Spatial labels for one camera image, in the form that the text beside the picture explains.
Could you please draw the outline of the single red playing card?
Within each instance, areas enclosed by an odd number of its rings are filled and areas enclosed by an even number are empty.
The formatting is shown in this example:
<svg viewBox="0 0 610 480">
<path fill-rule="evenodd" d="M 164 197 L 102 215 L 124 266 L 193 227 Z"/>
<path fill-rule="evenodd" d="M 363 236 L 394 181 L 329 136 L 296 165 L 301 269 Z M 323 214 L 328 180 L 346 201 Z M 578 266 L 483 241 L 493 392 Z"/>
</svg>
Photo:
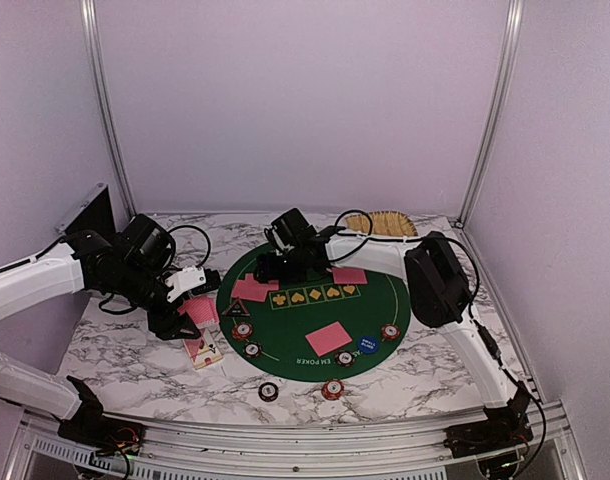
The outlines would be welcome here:
<svg viewBox="0 0 610 480">
<path fill-rule="evenodd" d="M 231 297 L 234 299 L 264 303 L 267 297 L 267 289 L 262 284 L 257 285 L 237 280 L 234 284 Z"/>
</svg>

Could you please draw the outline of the red playing card deck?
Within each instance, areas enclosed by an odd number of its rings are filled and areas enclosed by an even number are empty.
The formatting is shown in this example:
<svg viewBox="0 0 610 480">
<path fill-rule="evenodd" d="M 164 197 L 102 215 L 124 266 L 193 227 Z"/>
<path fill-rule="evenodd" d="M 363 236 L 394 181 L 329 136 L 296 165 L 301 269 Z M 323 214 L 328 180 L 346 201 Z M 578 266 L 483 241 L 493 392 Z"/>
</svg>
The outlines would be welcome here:
<svg viewBox="0 0 610 480">
<path fill-rule="evenodd" d="M 199 329 L 215 326 L 220 318 L 213 298 L 209 296 L 195 297 L 186 300 L 178 309 L 180 314 L 188 314 Z"/>
</svg>

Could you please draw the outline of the triangular all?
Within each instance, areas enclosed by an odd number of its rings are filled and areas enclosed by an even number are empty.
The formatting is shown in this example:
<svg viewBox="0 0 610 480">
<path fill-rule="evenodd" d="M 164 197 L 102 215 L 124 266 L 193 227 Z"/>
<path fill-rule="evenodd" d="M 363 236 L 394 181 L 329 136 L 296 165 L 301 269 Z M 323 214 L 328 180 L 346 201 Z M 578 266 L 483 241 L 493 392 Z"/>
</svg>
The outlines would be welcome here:
<svg viewBox="0 0 610 480">
<path fill-rule="evenodd" d="M 233 302 L 222 312 L 224 317 L 229 318 L 249 318 L 250 312 L 245 306 L 244 302 L 240 298 L 236 298 Z"/>
</svg>

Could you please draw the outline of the blue small blind button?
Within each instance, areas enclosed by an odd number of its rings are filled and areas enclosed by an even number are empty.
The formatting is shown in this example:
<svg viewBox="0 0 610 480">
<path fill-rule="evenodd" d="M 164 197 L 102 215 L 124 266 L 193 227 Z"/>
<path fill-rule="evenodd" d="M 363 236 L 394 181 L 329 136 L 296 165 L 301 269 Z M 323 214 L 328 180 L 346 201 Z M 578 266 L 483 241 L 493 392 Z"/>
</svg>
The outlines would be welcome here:
<svg viewBox="0 0 610 480">
<path fill-rule="evenodd" d="M 363 336 L 358 341 L 358 350 L 365 355 L 372 355 L 378 352 L 380 342 L 377 338 L 371 336 Z"/>
</svg>

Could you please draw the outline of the orange poker chip stack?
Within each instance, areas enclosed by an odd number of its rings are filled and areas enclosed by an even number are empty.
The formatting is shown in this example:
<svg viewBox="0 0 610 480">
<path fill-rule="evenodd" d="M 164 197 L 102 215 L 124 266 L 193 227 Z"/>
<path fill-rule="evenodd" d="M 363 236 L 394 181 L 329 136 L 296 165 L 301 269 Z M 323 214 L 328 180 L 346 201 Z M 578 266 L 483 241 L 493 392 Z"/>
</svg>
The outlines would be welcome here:
<svg viewBox="0 0 610 480">
<path fill-rule="evenodd" d="M 331 379 L 321 388 L 321 394 L 326 400 L 338 400 L 344 393 L 344 384 L 341 380 Z"/>
</svg>

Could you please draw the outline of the brown poker chip stack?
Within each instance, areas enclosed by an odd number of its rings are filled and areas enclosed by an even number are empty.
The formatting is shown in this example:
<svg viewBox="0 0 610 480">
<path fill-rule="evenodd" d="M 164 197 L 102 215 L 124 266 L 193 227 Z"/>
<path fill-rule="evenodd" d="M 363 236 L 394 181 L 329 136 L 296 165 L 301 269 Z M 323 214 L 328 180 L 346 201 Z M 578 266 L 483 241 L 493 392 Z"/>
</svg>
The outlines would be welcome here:
<svg viewBox="0 0 610 480">
<path fill-rule="evenodd" d="M 278 386 L 273 382 L 265 382 L 259 386 L 258 395 L 264 402 L 273 402 L 279 395 Z"/>
</svg>

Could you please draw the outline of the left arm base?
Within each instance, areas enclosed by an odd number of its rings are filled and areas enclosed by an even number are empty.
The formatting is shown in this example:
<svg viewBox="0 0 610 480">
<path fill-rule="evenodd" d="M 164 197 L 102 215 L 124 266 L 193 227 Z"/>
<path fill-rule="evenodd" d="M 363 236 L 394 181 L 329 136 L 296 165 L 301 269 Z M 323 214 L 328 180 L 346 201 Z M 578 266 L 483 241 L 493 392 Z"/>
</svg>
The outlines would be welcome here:
<svg viewBox="0 0 610 480">
<path fill-rule="evenodd" d="M 137 454 L 144 432 L 141 423 L 106 417 L 84 421 L 60 420 L 58 427 L 61 438 L 94 447 L 99 456 Z"/>
</svg>

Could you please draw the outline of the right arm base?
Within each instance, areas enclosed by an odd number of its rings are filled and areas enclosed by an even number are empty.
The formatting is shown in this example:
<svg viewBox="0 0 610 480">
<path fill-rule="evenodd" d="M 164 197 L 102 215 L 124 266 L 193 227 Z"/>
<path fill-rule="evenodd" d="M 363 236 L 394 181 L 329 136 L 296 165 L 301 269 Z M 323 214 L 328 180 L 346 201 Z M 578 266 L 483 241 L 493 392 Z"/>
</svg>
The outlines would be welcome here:
<svg viewBox="0 0 610 480">
<path fill-rule="evenodd" d="M 534 434 L 525 417 L 486 419 L 454 425 L 445 430 L 443 445 L 454 458 L 493 452 L 528 443 Z"/>
</svg>

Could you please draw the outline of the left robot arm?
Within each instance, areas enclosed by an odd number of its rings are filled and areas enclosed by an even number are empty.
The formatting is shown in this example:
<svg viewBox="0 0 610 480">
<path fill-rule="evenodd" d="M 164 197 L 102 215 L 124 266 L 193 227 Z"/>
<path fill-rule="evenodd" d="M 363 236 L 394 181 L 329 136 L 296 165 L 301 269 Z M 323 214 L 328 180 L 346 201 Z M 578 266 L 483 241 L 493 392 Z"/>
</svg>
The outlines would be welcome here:
<svg viewBox="0 0 610 480">
<path fill-rule="evenodd" d="M 149 330 L 161 340 L 198 339 L 194 321 L 178 311 L 182 296 L 174 287 L 137 256 L 83 231 L 0 268 L 0 321 L 52 298 L 93 290 L 117 294 L 144 310 Z M 0 398 L 71 422 L 91 445 L 111 436 L 102 404 L 83 381 L 48 374 L 1 352 Z"/>
</svg>

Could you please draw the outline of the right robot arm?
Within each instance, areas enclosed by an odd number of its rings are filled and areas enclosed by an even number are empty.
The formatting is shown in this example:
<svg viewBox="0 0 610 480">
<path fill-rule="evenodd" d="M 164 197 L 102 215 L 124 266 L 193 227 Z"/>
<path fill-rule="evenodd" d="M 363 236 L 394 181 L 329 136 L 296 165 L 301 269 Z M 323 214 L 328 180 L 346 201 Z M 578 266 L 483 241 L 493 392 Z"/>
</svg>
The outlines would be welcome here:
<svg viewBox="0 0 610 480">
<path fill-rule="evenodd" d="M 349 233 L 327 227 L 304 240 L 291 238 L 257 257 L 260 283 L 303 282 L 310 270 L 356 268 L 401 279 L 408 287 L 413 316 L 434 329 L 456 351 L 481 396 L 486 419 L 480 438 L 500 448 L 519 431 L 529 393 L 503 365 L 500 349 L 473 319 L 475 294 L 452 250 L 455 241 L 432 231 L 423 237 L 395 238 Z"/>
</svg>

